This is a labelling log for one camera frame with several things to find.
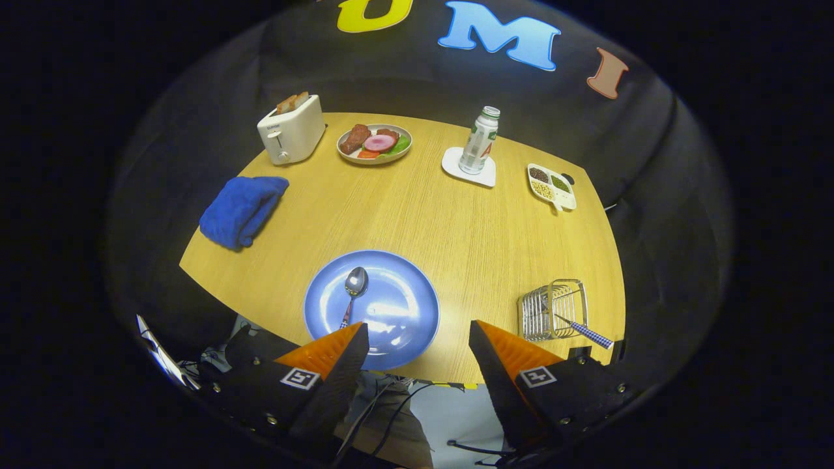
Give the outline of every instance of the meat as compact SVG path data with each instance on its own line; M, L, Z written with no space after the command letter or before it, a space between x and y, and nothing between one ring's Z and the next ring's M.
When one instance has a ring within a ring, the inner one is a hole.
M368 137L370 137L370 130L368 130L368 126L356 124L350 130L348 139L339 145L339 149L342 150L342 153L344 154L352 154L354 151L362 148L362 144Z
M391 137L394 137L394 142L395 143L397 142L397 140L399 140L399 134L397 134L395 131L393 131L391 129L379 129L379 130L376 131L376 134L377 135L390 135Z
M370 151L386 152L396 144L397 141L390 135L374 135L365 140L365 149Z

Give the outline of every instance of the toast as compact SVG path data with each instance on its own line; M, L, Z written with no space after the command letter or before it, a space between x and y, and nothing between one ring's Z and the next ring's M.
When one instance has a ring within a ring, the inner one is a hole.
M308 99L310 95L306 91L303 91L301 94L294 94L289 98L286 98L284 101L281 101L275 108L278 112L275 115L289 113L301 107Z

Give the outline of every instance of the blue plate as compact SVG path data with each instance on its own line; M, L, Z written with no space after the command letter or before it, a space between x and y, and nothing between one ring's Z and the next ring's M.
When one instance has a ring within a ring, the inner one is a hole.
M350 323L368 325L365 370L389 370L420 356L435 338L440 303L416 265L380 250L361 250L331 260L304 296L304 324L314 339L339 329L350 295L344 281L354 268L368 272L368 289L354 301Z

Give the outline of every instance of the lettuce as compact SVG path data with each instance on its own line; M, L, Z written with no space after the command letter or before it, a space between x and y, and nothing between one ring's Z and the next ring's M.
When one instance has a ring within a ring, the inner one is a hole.
M407 149L409 145L411 145L411 139L409 139L405 135L400 135L399 139L397 140L397 143L394 144L394 146L391 147L390 150L381 154L379 156L379 158L383 158L383 157L386 157L386 156L391 156L392 154L397 154L397 153L403 151L404 149Z

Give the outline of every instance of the person's leg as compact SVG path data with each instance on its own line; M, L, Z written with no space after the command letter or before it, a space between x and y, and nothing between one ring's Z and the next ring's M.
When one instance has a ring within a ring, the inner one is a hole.
M385 429L393 416L394 421L391 424L388 438L377 457L410 468L431 468L431 448L429 448L420 421L411 413L411 401L405 402L402 409L394 416L399 406L414 390L414 386L398 382L392 377L383 377L367 372L363 372L360 380L360 387L364 389L358 390L357 396L351 405L349 417L352 418L348 419L349 423L342 423L337 426L336 435L344 438L355 418L358 418L360 412L373 399L375 390L382 390L390 383L390 386L380 394L373 410L357 430L353 446L360 451L371 453L382 441Z

